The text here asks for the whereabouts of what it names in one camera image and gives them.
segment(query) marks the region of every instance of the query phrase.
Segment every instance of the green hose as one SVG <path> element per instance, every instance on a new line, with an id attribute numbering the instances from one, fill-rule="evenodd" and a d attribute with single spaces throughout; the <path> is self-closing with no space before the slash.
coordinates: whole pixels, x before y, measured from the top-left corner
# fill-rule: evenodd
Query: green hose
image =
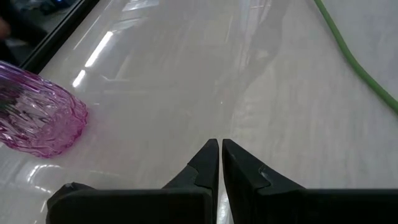
<path id="1" fill-rule="evenodd" d="M 322 13 L 323 18 L 326 20 L 332 34 L 335 36 L 337 44 L 346 57 L 347 62 L 351 65 L 355 73 L 365 81 L 366 84 L 396 113 L 398 114 L 398 102 L 394 97 L 392 97 L 382 86 L 380 86 L 373 78 L 370 76 L 365 69 L 356 61 L 354 55 L 349 51 L 343 37 L 341 36 L 336 24 L 326 10 L 325 5 L 323 5 L 322 0 L 314 0 L 317 4 L 319 11 Z"/>

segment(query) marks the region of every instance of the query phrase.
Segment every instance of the pink glass vase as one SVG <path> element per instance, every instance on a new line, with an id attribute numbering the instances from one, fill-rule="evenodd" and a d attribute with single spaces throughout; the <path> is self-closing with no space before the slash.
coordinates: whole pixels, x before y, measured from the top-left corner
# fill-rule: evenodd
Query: pink glass vase
<path id="1" fill-rule="evenodd" d="M 49 158 L 70 147 L 86 125 L 86 105 L 62 87 L 0 61 L 0 141 Z"/>

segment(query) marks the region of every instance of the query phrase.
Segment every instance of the table surface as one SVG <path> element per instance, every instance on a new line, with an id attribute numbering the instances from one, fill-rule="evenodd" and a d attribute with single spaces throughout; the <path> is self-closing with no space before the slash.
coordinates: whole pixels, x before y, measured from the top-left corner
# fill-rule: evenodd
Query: table surface
<path id="1" fill-rule="evenodd" d="M 100 1 L 40 75 L 83 100 L 89 123 L 53 159 L 0 147 L 3 224 L 44 223 L 68 182 L 160 188 L 209 138 L 307 188 L 398 186 L 397 116 L 310 0 Z"/>

